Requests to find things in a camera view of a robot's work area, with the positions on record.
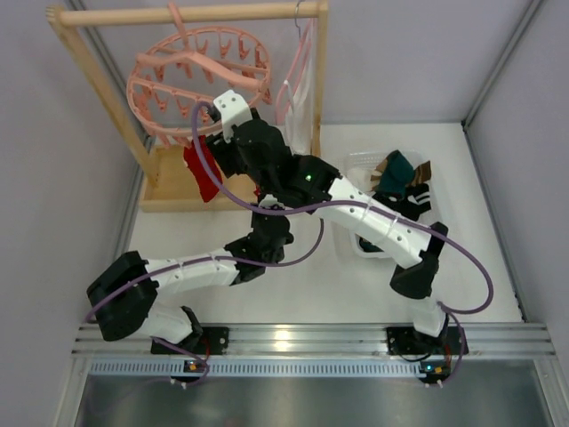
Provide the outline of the brown striped green sock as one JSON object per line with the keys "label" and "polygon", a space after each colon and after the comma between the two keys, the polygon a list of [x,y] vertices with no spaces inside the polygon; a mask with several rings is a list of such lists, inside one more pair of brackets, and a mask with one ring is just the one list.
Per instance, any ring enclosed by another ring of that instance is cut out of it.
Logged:
{"label": "brown striped green sock", "polygon": [[[379,183],[380,173],[376,171],[376,168],[372,172],[372,176],[370,178],[370,182],[372,184],[372,188],[375,190],[376,185]],[[409,186],[416,186],[422,184],[426,181],[429,181],[432,176],[431,171],[431,163],[429,161],[424,162],[416,167],[414,167],[414,178],[413,181],[407,185]]]}

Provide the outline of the red sock plain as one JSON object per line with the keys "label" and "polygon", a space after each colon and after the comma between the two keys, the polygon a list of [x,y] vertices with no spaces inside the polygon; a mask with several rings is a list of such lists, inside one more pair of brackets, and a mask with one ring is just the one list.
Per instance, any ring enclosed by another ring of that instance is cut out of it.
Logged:
{"label": "red sock plain", "polygon": [[[203,151],[206,163],[209,165],[210,169],[212,170],[212,173],[216,176],[218,181],[222,182],[222,175],[220,173],[220,169],[217,166],[212,153],[206,146],[204,135],[199,136],[199,143]],[[189,146],[183,149],[183,160],[186,167],[193,174],[196,180],[196,184],[199,189],[199,194],[203,202],[206,204],[211,202],[219,193],[219,188],[213,183],[212,179],[205,171],[204,166],[202,165],[199,156],[197,154],[196,146],[193,142],[191,142]]]}

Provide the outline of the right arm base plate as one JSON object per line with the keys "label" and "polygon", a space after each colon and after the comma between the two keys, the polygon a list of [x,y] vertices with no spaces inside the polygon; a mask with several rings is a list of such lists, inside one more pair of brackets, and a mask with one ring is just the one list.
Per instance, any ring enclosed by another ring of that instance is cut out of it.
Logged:
{"label": "right arm base plate", "polygon": [[464,356],[469,353],[465,338],[457,326],[449,326],[438,337],[417,332],[411,326],[391,326],[386,329],[388,354],[411,361],[431,356]]}

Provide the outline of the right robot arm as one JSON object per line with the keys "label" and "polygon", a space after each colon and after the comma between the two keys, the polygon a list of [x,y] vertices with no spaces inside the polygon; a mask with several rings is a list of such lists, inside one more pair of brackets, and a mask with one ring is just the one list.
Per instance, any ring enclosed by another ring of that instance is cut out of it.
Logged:
{"label": "right robot arm", "polygon": [[447,241],[444,224],[417,224],[367,197],[321,158],[292,153],[281,132],[258,117],[204,142],[226,177],[245,175],[255,184],[260,194],[248,207],[258,218],[314,214],[382,249],[397,265],[389,285],[408,301],[421,344],[446,338],[449,316],[432,296]]}

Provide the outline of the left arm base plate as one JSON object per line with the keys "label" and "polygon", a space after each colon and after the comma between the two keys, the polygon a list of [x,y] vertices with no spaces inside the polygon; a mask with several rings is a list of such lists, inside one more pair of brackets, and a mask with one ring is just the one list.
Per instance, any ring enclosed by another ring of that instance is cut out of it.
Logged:
{"label": "left arm base plate", "polygon": [[229,344],[229,328],[225,326],[206,326],[200,336],[192,334],[178,344],[166,346],[152,341],[150,352],[156,355],[185,355],[191,352],[197,356],[219,356],[225,353]]}

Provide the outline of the dark green sock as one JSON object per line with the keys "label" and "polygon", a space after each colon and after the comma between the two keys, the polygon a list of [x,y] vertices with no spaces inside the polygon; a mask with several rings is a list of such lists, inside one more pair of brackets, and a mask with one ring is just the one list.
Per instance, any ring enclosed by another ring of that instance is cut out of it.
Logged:
{"label": "dark green sock", "polygon": [[381,175],[375,191],[398,198],[405,194],[405,188],[414,178],[413,166],[399,150],[389,153],[376,171]]}

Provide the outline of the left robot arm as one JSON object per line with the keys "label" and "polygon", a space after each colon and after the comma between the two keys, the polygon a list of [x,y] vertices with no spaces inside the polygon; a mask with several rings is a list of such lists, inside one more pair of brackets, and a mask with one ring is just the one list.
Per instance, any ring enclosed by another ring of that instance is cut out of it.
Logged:
{"label": "left robot arm", "polygon": [[155,340],[156,352],[166,343],[193,350],[203,336],[196,314],[187,305],[166,299],[209,286],[252,281],[285,257],[293,242],[284,216],[252,214],[251,231],[221,249],[175,260],[148,260],[137,251],[122,254],[87,289],[102,338],[116,342],[132,335]]}

